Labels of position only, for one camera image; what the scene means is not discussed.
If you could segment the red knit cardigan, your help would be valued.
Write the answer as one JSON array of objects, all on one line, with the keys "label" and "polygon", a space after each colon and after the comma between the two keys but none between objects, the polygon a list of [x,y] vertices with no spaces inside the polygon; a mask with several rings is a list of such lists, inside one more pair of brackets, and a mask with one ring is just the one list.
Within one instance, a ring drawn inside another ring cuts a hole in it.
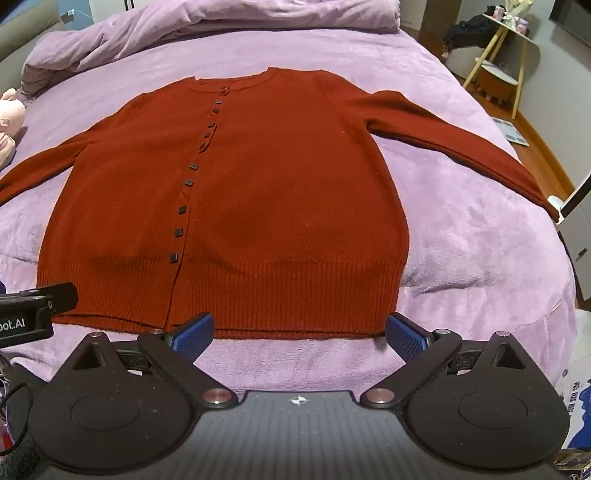
[{"label": "red knit cardigan", "polygon": [[141,94],[12,168],[1,199],[67,175],[37,267],[77,289],[62,323],[139,333],[208,312],[224,338],[370,337],[410,246],[377,137],[546,205],[511,155],[403,94],[276,68]]}]

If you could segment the dark clothes pile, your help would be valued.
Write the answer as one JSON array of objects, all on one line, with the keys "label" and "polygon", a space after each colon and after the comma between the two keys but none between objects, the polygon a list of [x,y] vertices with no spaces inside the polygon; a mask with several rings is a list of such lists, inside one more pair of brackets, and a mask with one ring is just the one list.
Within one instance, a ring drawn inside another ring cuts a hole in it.
[{"label": "dark clothes pile", "polygon": [[468,21],[460,21],[451,26],[444,35],[447,52],[464,47],[485,48],[497,32],[498,25],[485,17],[477,15]]}]

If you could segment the white box with blue print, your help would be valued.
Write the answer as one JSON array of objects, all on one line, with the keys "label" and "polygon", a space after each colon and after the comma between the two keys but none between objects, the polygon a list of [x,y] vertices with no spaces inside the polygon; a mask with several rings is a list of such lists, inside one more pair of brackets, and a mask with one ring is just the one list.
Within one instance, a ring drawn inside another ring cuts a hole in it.
[{"label": "white box with blue print", "polygon": [[590,357],[570,363],[556,384],[570,418],[563,449],[589,450],[591,440]]}]

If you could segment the pink plush pig toy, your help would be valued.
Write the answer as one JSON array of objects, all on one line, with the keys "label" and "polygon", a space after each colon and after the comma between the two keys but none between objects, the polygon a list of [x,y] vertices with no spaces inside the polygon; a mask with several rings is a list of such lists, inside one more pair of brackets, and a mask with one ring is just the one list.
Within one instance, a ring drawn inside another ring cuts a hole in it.
[{"label": "pink plush pig toy", "polygon": [[4,169],[16,151],[16,137],[24,124],[25,105],[14,88],[6,90],[0,100],[0,168]]}]

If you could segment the round wooden stool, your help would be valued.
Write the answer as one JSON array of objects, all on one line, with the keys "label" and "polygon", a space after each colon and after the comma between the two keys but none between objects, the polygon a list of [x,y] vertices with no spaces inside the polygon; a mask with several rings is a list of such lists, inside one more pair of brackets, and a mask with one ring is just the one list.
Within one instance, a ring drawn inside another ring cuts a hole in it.
[{"label": "round wooden stool", "polygon": [[510,101],[517,90],[518,81],[489,61],[484,61],[476,75],[475,83],[486,98],[495,98],[500,104]]}]

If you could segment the grey sofa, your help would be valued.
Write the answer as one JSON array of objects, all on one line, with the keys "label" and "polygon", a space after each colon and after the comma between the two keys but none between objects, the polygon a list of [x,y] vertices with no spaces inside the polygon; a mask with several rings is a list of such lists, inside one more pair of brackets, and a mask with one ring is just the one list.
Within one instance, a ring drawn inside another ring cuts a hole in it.
[{"label": "grey sofa", "polygon": [[24,62],[39,39],[63,31],[56,1],[40,1],[1,25],[1,92],[21,85]]}]

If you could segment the purple rumpled duvet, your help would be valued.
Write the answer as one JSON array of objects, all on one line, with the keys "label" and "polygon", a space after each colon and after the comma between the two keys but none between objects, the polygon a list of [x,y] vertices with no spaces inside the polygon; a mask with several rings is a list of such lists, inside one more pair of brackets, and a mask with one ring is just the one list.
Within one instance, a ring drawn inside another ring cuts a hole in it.
[{"label": "purple rumpled duvet", "polygon": [[153,45],[228,30],[353,29],[396,33],[398,1],[153,1],[82,30],[51,32],[21,69],[20,93],[43,90]]}]

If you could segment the yellow legged side table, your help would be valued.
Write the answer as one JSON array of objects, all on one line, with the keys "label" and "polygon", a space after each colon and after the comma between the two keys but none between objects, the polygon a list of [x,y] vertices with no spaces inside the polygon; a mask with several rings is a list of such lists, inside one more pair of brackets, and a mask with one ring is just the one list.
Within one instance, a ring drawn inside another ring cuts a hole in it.
[{"label": "yellow legged side table", "polygon": [[506,23],[497,20],[494,16],[490,16],[484,14],[484,17],[489,21],[493,22],[497,29],[496,32],[488,43],[485,50],[482,54],[476,58],[475,65],[473,66],[472,70],[470,71],[467,78],[464,80],[463,88],[465,90],[468,89],[469,85],[472,83],[473,79],[477,76],[479,71],[481,70],[483,64],[485,62],[493,63],[496,59],[498,53],[501,50],[501,47],[509,34],[512,34],[515,38],[519,38],[521,41],[521,53],[520,53],[520,62],[519,62],[519,70],[517,76],[517,84],[516,90],[514,95],[514,102],[512,107],[512,119],[517,117],[517,113],[519,111],[521,96],[524,88],[525,82],[525,70],[526,70],[526,60],[527,60],[527,50],[529,45],[535,45],[535,42],[527,37],[525,34],[520,33],[515,28],[511,28]]}]

